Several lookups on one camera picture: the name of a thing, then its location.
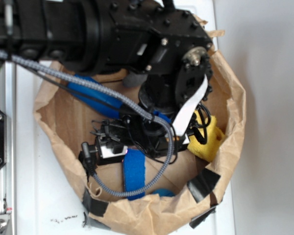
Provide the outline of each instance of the crumpled paper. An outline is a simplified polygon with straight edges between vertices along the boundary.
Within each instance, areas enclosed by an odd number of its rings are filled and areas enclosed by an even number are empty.
[[[193,217],[210,209],[209,196],[196,203],[186,186],[187,181],[195,177],[204,167],[221,175],[213,193],[218,203],[222,201],[244,142],[246,100],[244,88],[220,51],[211,53],[211,64],[214,71],[211,85],[214,91],[209,95],[205,105],[217,117],[225,138],[215,160],[210,164],[199,160],[188,151],[180,153],[178,161],[170,165],[160,181],[147,192],[157,188],[167,188],[176,193],[172,198],[146,195],[142,199],[128,201],[100,191],[92,178],[87,183],[84,168],[77,156],[82,142],[94,143],[95,138],[90,134],[91,120],[102,120],[104,117],[67,92],[59,90],[52,84],[42,83],[35,101],[34,116],[48,135],[51,147],[70,185],[81,200],[85,188],[88,188],[91,189],[93,198],[110,202],[103,217],[90,214],[91,218],[119,233],[167,235],[189,223]],[[52,67],[64,70],[59,63],[53,63]],[[104,79],[117,81],[104,85],[138,102],[139,87],[125,88],[122,82],[118,81],[120,78],[117,76],[120,75],[114,76],[106,75]],[[147,159],[146,181],[149,182],[160,167],[161,164]],[[123,190],[121,164],[100,166],[97,172],[110,188]]]

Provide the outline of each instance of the white wall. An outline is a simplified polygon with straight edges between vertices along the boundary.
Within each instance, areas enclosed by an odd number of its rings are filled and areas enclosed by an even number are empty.
[[[294,234],[294,0],[215,0],[215,13],[248,98],[232,180],[237,235]]]

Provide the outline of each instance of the robotic arm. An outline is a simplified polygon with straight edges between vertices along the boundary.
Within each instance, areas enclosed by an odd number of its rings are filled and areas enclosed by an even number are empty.
[[[173,130],[182,125],[175,134],[176,151],[187,135],[205,144],[192,114],[197,108],[209,116],[200,102],[212,91],[207,54],[212,40],[189,11],[176,9],[173,0],[163,5],[154,0],[0,0],[0,49],[8,59],[16,54],[57,60],[83,76],[128,69],[145,81],[140,106],[166,117]],[[152,158],[168,150],[163,127],[138,115],[120,112],[119,120],[103,122],[96,135],[101,158],[106,149],[118,155],[133,144]]]

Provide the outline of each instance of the gray braided cable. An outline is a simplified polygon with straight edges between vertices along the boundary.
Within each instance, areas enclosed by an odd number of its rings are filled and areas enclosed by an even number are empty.
[[[0,50],[0,59],[2,59],[2,60],[8,59],[8,54],[3,50]],[[109,96],[112,96],[114,98],[117,98],[117,99],[121,100],[124,104],[129,106],[131,109],[133,109],[141,117],[143,117],[147,120],[154,121],[165,128],[165,130],[168,134],[168,138],[169,138],[167,158],[166,158],[164,164],[162,165],[162,167],[160,168],[159,172],[156,174],[156,176],[143,188],[140,188],[140,189],[134,190],[134,191],[128,191],[128,192],[118,192],[118,191],[114,191],[114,190],[108,188],[102,182],[102,180],[98,177],[98,175],[95,173],[93,175],[93,177],[97,181],[97,183],[102,187],[103,190],[105,190],[109,194],[116,196],[116,197],[134,196],[134,195],[138,195],[138,194],[145,192],[147,189],[151,188],[161,178],[161,176],[163,175],[163,172],[166,170],[166,168],[168,167],[168,165],[171,161],[172,155],[174,154],[173,134],[172,134],[170,125],[164,119],[157,117],[157,116],[154,117],[152,114],[148,113],[146,110],[141,108],[139,105],[137,105],[134,101],[127,98],[126,96],[124,96],[124,95],[122,95],[112,89],[109,89],[105,86],[99,85],[95,82],[87,81],[82,78],[78,78],[78,77],[72,76],[70,74],[66,74],[66,73],[48,68],[48,67],[43,66],[35,61],[26,60],[26,59],[24,59],[20,56],[16,56],[16,55],[12,55],[12,62],[19,64],[23,67],[31,68],[33,70],[40,71],[40,72],[44,72],[46,74],[49,74],[54,77],[58,77],[58,78],[63,79],[65,81],[73,82],[78,85],[102,92],[102,93],[107,94]]]

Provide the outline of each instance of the yellow sponge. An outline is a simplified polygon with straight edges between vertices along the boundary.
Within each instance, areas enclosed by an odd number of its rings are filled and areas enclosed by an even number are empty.
[[[197,116],[197,122],[199,124],[202,124],[198,111],[195,111],[195,114]],[[187,148],[195,156],[198,156],[199,158],[204,159],[208,162],[212,162],[216,157],[221,140],[224,137],[224,133],[222,132],[222,130],[217,127],[217,118],[215,116],[211,116],[211,122],[207,127],[207,136],[208,142],[206,144],[200,144],[195,136],[190,136],[191,142]]]

